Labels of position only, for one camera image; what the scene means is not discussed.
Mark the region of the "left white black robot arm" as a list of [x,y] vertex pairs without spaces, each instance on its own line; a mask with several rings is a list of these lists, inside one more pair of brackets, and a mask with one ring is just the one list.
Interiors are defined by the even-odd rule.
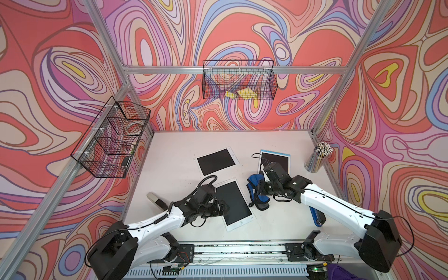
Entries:
[[198,186],[186,198],[147,220],[130,225],[118,221],[86,253],[86,265],[99,280],[121,280],[130,269],[151,261],[186,264],[189,256],[171,231],[194,222],[220,217],[229,211],[212,184]]

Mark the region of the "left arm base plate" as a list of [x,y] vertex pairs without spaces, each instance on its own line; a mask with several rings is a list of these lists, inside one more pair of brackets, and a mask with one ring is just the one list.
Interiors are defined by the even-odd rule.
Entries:
[[181,264],[187,265],[194,261],[195,245],[192,243],[180,244],[176,249],[171,249],[164,259],[152,260],[149,263],[156,264]]

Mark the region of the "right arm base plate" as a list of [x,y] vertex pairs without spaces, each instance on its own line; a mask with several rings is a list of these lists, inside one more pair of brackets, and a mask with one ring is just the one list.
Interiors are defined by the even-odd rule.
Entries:
[[281,252],[286,255],[289,262],[319,262],[332,263],[335,258],[332,254],[323,255],[319,253],[312,245],[303,243],[286,243],[285,250]]

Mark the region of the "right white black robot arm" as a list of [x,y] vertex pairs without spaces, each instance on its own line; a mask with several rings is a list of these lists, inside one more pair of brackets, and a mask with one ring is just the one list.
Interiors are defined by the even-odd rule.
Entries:
[[302,243],[302,257],[314,261],[336,254],[361,259],[381,273],[391,270],[403,242],[390,213],[354,206],[303,176],[290,177],[279,163],[267,162],[261,165],[261,170],[263,175],[255,187],[256,193],[307,205],[319,216],[331,217],[352,232],[335,235],[313,231]]

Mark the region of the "blue microfibre cloth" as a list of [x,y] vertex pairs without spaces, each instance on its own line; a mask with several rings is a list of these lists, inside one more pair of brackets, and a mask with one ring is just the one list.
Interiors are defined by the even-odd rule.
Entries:
[[260,192],[261,183],[264,182],[264,176],[261,174],[251,175],[247,179],[247,189],[250,195],[251,202],[248,207],[255,206],[259,211],[265,211],[269,209],[270,198],[262,196]]

